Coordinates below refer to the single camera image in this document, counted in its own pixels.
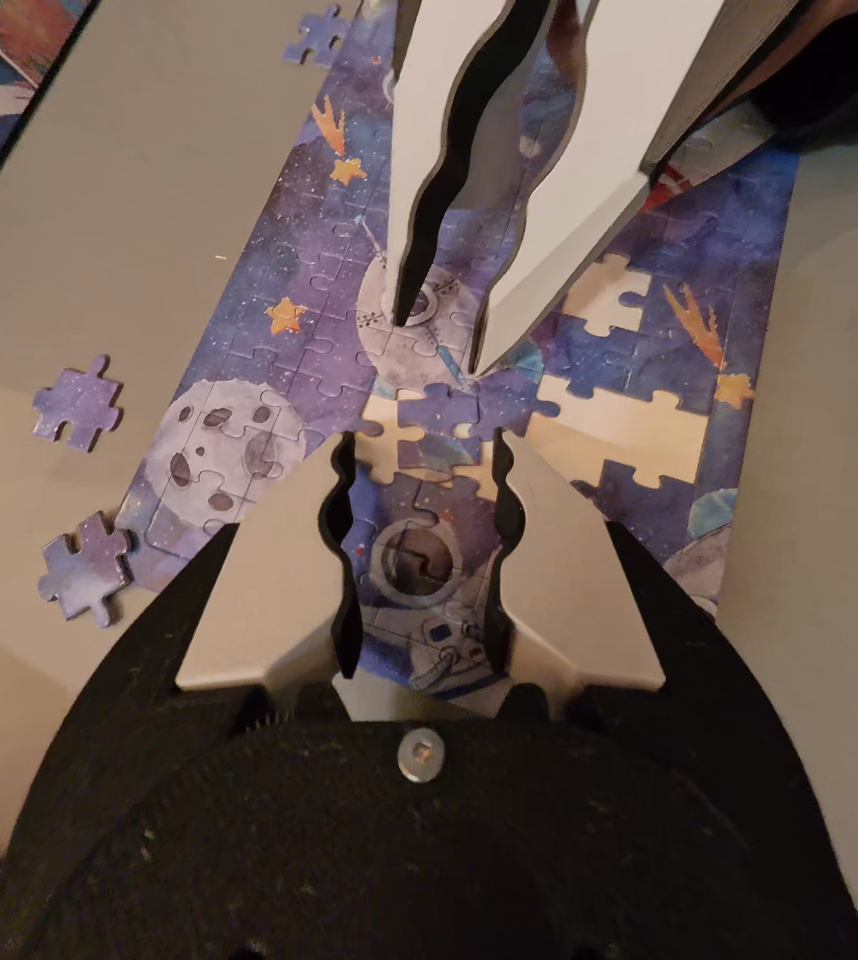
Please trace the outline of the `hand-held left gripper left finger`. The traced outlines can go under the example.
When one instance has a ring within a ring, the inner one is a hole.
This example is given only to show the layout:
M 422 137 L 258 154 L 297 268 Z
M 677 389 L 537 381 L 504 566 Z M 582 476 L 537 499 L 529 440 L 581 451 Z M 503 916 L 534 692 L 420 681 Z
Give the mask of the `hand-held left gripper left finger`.
M 259 684 L 295 694 L 352 678 L 363 622 L 342 543 L 355 434 L 327 438 L 243 513 L 175 678 L 182 691 Z

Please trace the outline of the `purple jigsaw puzzle piece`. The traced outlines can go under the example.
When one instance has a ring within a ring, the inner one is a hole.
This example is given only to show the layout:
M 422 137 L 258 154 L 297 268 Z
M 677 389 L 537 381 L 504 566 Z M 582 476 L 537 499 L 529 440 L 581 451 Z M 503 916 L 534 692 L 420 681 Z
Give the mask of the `purple jigsaw puzzle piece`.
M 322 13 L 305 13 L 297 26 L 299 37 L 286 46 L 283 61 L 331 69 L 350 29 L 351 21 L 342 15 L 339 2 L 327 6 Z
M 469 438 L 492 441 L 500 427 L 523 436 L 533 413 L 556 418 L 561 408 L 552 400 L 539 398 L 540 381 L 541 376 L 526 367 L 497 369 L 477 379 L 471 393 L 478 403 L 478 420 L 469 426 Z
M 129 532 L 113 527 L 97 510 L 75 527 L 42 548 L 46 567 L 38 580 L 38 593 L 55 602 L 65 620 L 92 614 L 100 629 L 118 620 L 113 597 L 128 586 L 132 576 L 127 557 L 132 548 Z
M 123 384 L 103 375 L 109 363 L 109 355 L 99 354 L 87 369 L 66 367 L 51 387 L 39 389 L 32 400 L 37 420 L 31 434 L 55 443 L 68 428 L 67 447 L 91 453 L 99 435 L 114 431 L 123 418 L 115 404 Z
M 480 406 L 472 392 L 456 390 L 443 383 L 431 383 L 416 399 L 397 403 L 401 427 L 419 427 L 429 434 L 457 439 L 456 428 L 480 421 Z

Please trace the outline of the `person's right forearm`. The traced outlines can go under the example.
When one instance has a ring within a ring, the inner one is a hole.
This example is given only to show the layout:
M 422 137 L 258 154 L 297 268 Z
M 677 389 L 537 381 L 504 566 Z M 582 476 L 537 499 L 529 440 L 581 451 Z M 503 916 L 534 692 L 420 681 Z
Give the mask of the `person's right forearm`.
M 858 12 L 829 26 L 747 95 L 782 149 L 858 145 Z

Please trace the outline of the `person's right hand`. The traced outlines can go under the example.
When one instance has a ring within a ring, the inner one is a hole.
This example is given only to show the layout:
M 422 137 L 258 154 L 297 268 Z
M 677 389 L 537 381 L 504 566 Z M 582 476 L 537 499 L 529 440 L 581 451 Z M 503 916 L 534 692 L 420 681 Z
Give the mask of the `person's right hand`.
M 584 79 L 586 57 L 582 14 L 577 1 L 559 1 L 546 34 L 547 52 L 565 85 L 575 90 Z

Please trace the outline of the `space jigsaw puzzle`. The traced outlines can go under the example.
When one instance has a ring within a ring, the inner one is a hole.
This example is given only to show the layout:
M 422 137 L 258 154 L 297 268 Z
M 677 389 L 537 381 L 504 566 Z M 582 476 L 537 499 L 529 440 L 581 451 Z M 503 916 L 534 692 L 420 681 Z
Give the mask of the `space jigsaw puzzle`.
M 159 591 L 329 436 L 363 463 L 344 541 L 362 667 L 448 699 L 494 681 L 481 628 L 493 440 L 401 427 L 431 383 L 471 392 L 470 319 L 508 253 L 521 189 L 572 96 L 541 53 L 522 169 L 492 211 L 446 214 L 414 327 L 385 286 L 392 2 L 363 2 L 123 501 L 139 586 Z M 623 523 L 713 618 L 798 158 L 763 143 L 702 184 L 672 175 L 496 370 L 541 376 L 530 443 Z

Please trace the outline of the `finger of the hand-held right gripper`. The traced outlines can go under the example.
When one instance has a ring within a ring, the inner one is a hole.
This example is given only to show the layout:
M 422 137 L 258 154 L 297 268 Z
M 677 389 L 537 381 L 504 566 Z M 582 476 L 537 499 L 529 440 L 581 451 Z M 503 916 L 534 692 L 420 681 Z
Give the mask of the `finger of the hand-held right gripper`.
M 579 106 L 486 294 L 473 374 L 513 350 L 638 210 L 649 191 L 644 157 L 722 8 L 722 1 L 601 1 L 587 10 Z
M 403 2 L 396 29 L 387 317 L 409 322 L 446 212 L 495 205 L 518 162 L 522 94 L 554 2 Z

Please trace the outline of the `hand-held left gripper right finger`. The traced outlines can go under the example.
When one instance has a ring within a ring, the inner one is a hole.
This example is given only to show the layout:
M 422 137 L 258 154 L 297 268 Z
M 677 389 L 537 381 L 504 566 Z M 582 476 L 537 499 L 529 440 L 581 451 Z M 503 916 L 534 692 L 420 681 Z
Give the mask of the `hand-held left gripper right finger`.
M 603 514 L 514 433 L 495 434 L 492 477 L 493 671 L 544 692 L 660 690 L 665 673 Z

